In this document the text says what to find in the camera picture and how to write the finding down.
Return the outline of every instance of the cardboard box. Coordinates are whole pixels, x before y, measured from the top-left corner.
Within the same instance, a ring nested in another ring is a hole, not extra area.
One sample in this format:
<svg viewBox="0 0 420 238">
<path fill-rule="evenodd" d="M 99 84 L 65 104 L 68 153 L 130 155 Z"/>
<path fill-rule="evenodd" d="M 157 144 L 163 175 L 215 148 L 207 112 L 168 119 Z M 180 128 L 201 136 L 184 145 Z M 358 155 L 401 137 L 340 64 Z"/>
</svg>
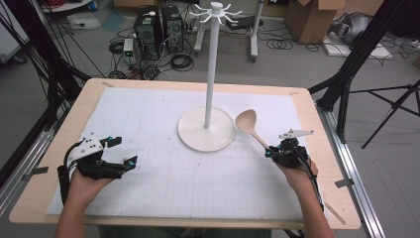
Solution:
<svg viewBox="0 0 420 238">
<path fill-rule="evenodd" d="M 420 68 L 420 57 L 417 57 L 417 59 L 412 64 L 413 66 Z"/>
<path fill-rule="evenodd" d="M 160 0 L 114 0 L 116 7 L 140 7 L 142 5 L 158 5 Z"/>
<path fill-rule="evenodd" d="M 321 44 L 346 0 L 297 0 L 287 6 L 284 23 L 291 36 L 301 44 Z"/>
<path fill-rule="evenodd" d="M 268 1 L 263 1 L 262 16 L 283 18 L 286 14 L 287 6 L 268 4 Z"/>
<path fill-rule="evenodd" d="M 339 10 L 337 15 L 340 17 L 345 12 L 361 12 L 370 16 L 374 16 L 382 3 L 383 0 L 346 0 L 345 8 L 343 10 Z"/>
</svg>

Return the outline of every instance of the tripod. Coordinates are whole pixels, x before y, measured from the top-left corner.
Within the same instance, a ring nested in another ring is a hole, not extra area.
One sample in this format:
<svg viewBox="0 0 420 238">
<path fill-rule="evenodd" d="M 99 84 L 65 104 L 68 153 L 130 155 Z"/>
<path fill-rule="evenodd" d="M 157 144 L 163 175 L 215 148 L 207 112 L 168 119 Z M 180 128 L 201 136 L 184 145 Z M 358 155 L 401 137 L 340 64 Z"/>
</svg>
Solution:
<svg viewBox="0 0 420 238">
<path fill-rule="evenodd" d="M 409 112 L 411 114 L 414 114 L 418 117 L 420 117 L 420 96 L 419 96 L 419 85 L 420 85 L 420 79 L 414 83 L 414 85 L 412 84 L 408 84 L 405 86 L 396 86 L 396 87 L 384 87 L 384 88 L 376 88 L 376 89 L 367 89 L 367 90 L 359 90 L 359 91 L 351 91 L 350 93 L 359 93 L 359 92 L 368 92 L 370 94 L 372 94 L 373 96 L 389 103 L 391 105 L 391 109 L 392 111 L 386 116 L 386 118 L 382 121 L 382 123 L 380 123 L 379 127 L 376 129 L 376 131 L 374 131 L 374 133 L 370 136 L 370 138 L 367 140 L 367 142 L 362 146 L 362 149 L 364 149 L 369 143 L 370 141 L 373 139 L 374 136 L 376 136 L 376 134 L 380 131 L 380 129 L 385 125 L 385 123 L 392 117 L 392 115 L 396 112 L 396 110 L 398 109 L 402 109 L 406 112 Z M 393 90 L 393 89 L 402 89 L 402 88 L 406 88 L 407 91 L 402 94 L 401 97 L 399 97 L 395 102 L 381 96 L 378 95 L 377 93 L 375 93 L 376 91 L 384 91 L 384 90 Z M 412 94 L 415 93 L 416 94 L 416 99 L 417 99 L 417 109 L 418 112 L 415 112 L 413 110 L 410 110 L 404 106 L 402 106 L 402 103 L 404 103 L 404 101 Z"/>
</svg>

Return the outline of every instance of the wooden spoon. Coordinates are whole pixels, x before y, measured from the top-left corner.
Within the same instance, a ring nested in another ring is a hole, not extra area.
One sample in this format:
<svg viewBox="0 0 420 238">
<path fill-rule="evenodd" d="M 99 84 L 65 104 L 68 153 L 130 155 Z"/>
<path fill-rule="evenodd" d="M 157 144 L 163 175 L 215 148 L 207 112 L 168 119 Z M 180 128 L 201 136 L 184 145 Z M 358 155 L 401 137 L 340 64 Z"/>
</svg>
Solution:
<svg viewBox="0 0 420 238">
<path fill-rule="evenodd" d="M 252 135 L 257 141 L 262 144 L 262 146 L 268 149 L 268 145 L 263 141 L 263 139 L 257 134 L 255 130 L 256 122 L 257 122 L 257 113 L 253 109 L 249 109 L 247 111 L 242 112 L 239 114 L 235 120 L 236 125 L 241 131 Z"/>
</svg>

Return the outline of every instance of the human arm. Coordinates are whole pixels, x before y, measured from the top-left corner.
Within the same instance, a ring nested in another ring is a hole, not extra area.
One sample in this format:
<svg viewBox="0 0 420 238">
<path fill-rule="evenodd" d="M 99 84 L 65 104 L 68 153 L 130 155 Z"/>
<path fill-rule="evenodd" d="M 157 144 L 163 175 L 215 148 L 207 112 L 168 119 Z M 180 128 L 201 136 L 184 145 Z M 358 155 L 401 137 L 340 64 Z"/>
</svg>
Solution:
<svg viewBox="0 0 420 238">
<path fill-rule="evenodd" d="M 67 200 L 55 231 L 55 238 L 82 238 L 83 215 L 99 191 L 112 180 L 85 178 L 75 169 L 70 182 Z"/>
<path fill-rule="evenodd" d="M 308 162 L 314 175 L 318 175 L 318 169 L 313 161 Z M 325 218 L 319 204 L 317 194 L 311 179 L 306 171 L 286 168 L 277 165 L 285 174 L 287 182 L 296 192 L 303 216 L 303 228 L 306 238 L 334 237 L 333 231 Z"/>
</svg>

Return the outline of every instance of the round white base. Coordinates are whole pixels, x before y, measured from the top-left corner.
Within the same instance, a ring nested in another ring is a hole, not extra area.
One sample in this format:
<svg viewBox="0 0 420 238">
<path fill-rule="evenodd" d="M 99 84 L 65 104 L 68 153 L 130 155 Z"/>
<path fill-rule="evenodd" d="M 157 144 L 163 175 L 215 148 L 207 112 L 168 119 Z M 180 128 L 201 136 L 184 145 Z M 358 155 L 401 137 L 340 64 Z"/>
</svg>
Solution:
<svg viewBox="0 0 420 238">
<path fill-rule="evenodd" d="M 235 138 L 236 126 L 223 110 L 213 107 L 210 127 L 204 128 L 205 107 L 185 112 L 178 122 L 178 134 L 190 148 L 200 152 L 215 152 L 227 147 Z"/>
</svg>

